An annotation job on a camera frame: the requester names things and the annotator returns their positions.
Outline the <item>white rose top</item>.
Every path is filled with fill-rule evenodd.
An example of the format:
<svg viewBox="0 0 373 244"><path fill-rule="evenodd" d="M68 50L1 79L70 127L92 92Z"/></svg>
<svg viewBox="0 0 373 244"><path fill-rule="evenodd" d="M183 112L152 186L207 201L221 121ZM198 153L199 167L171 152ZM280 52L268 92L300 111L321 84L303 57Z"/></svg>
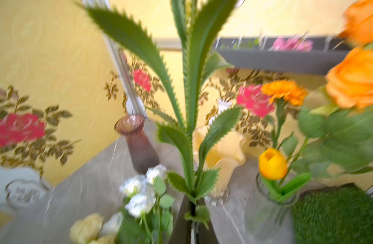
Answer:
<svg viewBox="0 0 373 244"><path fill-rule="evenodd" d="M162 164L149 168L145 175L147 183L150 185L153 185L156 178L160 178L164 180L166 176L166 172L167 172L167 168Z"/></svg>

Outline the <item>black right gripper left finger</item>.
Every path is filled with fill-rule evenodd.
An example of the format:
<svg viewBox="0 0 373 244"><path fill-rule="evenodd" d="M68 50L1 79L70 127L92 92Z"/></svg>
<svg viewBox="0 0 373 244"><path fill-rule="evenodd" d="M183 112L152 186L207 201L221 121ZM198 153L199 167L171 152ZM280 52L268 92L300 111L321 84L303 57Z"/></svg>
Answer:
<svg viewBox="0 0 373 244"><path fill-rule="evenodd" d="M184 218L185 214L191 210L189 199L184 196L179 208L177 219L174 224L172 235L168 244L190 244L191 243L191 221Z"/></svg>

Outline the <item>white rose bottom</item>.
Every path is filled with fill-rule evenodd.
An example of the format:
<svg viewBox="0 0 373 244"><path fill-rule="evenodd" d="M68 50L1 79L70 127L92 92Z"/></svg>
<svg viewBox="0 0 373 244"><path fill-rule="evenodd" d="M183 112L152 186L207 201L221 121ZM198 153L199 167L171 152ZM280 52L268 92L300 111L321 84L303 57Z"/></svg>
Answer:
<svg viewBox="0 0 373 244"><path fill-rule="evenodd" d="M101 236L104 235L117 235L121 224L123 222L123 214L121 212L115 213L105 224L103 224L101 229Z"/></svg>

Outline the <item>small orange marigold stem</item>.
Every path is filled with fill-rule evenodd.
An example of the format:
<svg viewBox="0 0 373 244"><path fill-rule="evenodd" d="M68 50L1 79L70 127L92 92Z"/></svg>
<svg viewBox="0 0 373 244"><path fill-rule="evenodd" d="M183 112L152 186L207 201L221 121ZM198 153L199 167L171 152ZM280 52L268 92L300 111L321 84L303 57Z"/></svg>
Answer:
<svg viewBox="0 0 373 244"><path fill-rule="evenodd" d="M163 115L165 123L158 125L157 137L162 143L175 146L180 155L183 175L169 172L171 186L184 193L191 210L185 219L208 225L210 213L197 202L215 187L219 178L217 169L204 169L210 150L236 125L240 107L229 108L218 115L209 127L193 156L192 137L197 126L199 97L204 82L217 70L229 64L212 50L213 43L235 10L236 1L207 1L198 7L196 1L171 1L175 27L182 47L185 112L182 112L175 94L170 72L164 58L148 30L125 12L110 10L101 4L90 4L84 10L95 25L122 48L143 60L159 77L172 105L175 118Z"/></svg>

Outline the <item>cream ruffled vase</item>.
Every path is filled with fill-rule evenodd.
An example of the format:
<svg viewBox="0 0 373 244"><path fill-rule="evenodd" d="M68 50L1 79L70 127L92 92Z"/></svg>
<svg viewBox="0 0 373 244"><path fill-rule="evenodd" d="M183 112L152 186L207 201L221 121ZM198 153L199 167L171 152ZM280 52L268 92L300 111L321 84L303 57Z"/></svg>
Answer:
<svg viewBox="0 0 373 244"><path fill-rule="evenodd" d="M228 184L235 168L245 164L246 157L242 146L246 142L243 134L236 131L229 132L223 137L206 156L204 168L217 169L219 176L213 190L204 199L213 206L221 206L229 197Z"/></svg>

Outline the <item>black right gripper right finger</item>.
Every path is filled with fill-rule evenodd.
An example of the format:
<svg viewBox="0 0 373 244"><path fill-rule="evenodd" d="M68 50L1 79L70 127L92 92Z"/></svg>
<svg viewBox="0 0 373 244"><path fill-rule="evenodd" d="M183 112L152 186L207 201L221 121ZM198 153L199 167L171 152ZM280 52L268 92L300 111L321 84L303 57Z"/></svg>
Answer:
<svg viewBox="0 0 373 244"><path fill-rule="evenodd" d="M208 220L208 211L204 211L207 206L203 199L200 199L196 207L196 243L197 244L219 244L216 234L214 232L211 221Z"/></svg>

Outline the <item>cream rose upper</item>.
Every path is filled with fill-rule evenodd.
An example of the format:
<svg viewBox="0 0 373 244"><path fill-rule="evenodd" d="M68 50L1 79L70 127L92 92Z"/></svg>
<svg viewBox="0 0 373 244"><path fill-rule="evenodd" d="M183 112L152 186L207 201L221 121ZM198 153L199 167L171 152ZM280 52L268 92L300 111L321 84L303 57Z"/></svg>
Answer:
<svg viewBox="0 0 373 244"><path fill-rule="evenodd" d="M116 235L108 234L101 236L98 240L93 240L88 244L115 244Z"/></svg>

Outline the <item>orange marigold flower stem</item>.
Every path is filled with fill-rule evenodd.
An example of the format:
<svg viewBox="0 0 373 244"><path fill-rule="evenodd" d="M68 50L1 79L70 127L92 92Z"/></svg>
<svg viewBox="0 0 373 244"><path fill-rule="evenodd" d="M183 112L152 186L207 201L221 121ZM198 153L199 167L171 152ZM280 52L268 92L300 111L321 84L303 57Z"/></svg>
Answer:
<svg viewBox="0 0 373 244"><path fill-rule="evenodd" d="M307 96L307 90L299 86L293 80L276 80L266 83L262 86L262 92L270 97L269 102L276 105L276 117L278 125L273 130L272 141L273 148L278 148L278 140L281 134L281 129L286 121L287 114L286 106L301 106Z"/></svg>

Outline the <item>clear glass vase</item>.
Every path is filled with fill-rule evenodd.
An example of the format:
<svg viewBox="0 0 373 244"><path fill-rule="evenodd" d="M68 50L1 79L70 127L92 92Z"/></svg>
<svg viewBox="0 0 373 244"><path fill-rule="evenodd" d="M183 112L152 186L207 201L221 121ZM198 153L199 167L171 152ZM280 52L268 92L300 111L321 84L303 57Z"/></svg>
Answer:
<svg viewBox="0 0 373 244"><path fill-rule="evenodd" d="M257 174L255 182L256 186L245 207L244 226L253 240L266 243L273 241L283 229L285 218L298 201L299 194L294 194L284 202L278 202L270 198L270 192L263 183L261 174Z"/></svg>

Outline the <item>orange rose stem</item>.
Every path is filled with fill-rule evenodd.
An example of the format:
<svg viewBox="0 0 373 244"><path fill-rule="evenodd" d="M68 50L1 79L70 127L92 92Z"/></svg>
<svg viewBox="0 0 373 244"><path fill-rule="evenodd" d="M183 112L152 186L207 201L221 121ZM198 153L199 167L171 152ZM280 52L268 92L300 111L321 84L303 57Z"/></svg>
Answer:
<svg viewBox="0 0 373 244"><path fill-rule="evenodd" d="M344 13L345 26L339 37L358 45L373 43L373 0L353 3Z"/></svg>
<svg viewBox="0 0 373 244"><path fill-rule="evenodd" d="M332 68L322 88L309 94L297 117L309 143L295 170L332 164L358 172L373 163L373 48L358 47Z"/></svg>

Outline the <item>white rose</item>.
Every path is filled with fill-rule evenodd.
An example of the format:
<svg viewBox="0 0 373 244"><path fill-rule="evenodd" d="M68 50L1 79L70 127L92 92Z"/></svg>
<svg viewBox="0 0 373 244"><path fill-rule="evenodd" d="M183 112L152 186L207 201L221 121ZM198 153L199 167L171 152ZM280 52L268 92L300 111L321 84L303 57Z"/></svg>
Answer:
<svg viewBox="0 0 373 244"><path fill-rule="evenodd" d="M135 175L131 178L128 178L120 187L119 192L128 198L139 194L143 187L146 186L146 177L145 175Z"/></svg>
<svg viewBox="0 0 373 244"><path fill-rule="evenodd" d="M152 210L156 204L156 200L156 194L153 192L139 193L133 196L124 208L129 215L141 218Z"/></svg>
<svg viewBox="0 0 373 244"><path fill-rule="evenodd" d="M162 164L149 168L145 175L147 183L150 185L153 185L156 178L160 178L164 180L166 176L166 172L167 172L167 168Z"/></svg>
<svg viewBox="0 0 373 244"><path fill-rule="evenodd" d="M101 236L104 235L117 235L121 224L123 222L123 214L121 212L115 213L105 224L103 224L101 229Z"/></svg>

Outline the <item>green artificial grass mat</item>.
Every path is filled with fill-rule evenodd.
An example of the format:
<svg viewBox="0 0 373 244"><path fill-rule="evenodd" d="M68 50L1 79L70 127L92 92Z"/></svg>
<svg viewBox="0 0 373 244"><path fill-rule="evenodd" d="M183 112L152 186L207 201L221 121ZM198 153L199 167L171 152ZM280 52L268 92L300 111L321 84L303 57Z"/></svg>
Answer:
<svg viewBox="0 0 373 244"><path fill-rule="evenodd" d="M292 219L297 244L373 244L373 198L355 186L305 192Z"/></svg>

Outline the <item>dark purple glass vase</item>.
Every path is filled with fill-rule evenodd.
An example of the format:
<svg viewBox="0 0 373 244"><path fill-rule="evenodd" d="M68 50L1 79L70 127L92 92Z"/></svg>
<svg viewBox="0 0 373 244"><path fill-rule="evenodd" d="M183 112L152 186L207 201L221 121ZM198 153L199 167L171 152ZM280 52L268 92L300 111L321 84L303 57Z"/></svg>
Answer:
<svg viewBox="0 0 373 244"><path fill-rule="evenodd" d="M149 168L159 164L159 157L144 132L145 117L139 114L127 115L118 120L115 130L126 138L132 165L139 174L146 174Z"/></svg>

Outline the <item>grey wall planter shelf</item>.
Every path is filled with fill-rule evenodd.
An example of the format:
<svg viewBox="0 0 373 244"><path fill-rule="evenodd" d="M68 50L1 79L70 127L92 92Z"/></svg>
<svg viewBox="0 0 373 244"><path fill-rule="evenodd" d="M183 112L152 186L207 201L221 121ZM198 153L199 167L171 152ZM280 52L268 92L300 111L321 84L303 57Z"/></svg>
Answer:
<svg viewBox="0 0 373 244"><path fill-rule="evenodd" d="M311 51L274 51L276 37L263 37L259 44L257 37L217 38L213 50L230 64L240 69L294 74L325 75L339 64L352 49L343 40L329 36L311 36Z"/></svg>

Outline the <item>yellow orange tulip stem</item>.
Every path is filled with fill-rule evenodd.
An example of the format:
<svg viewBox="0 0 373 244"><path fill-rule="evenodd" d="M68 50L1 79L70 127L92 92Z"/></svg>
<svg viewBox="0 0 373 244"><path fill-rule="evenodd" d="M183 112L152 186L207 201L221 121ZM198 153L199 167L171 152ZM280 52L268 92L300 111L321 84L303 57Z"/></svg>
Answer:
<svg viewBox="0 0 373 244"><path fill-rule="evenodd" d="M275 148L268 148L258 159L259 174L267 188L269 198L276 202L285 202L311 180L310 173L301 173L281 186L279 180L285 179L289 172L287 160Z"/></svg>

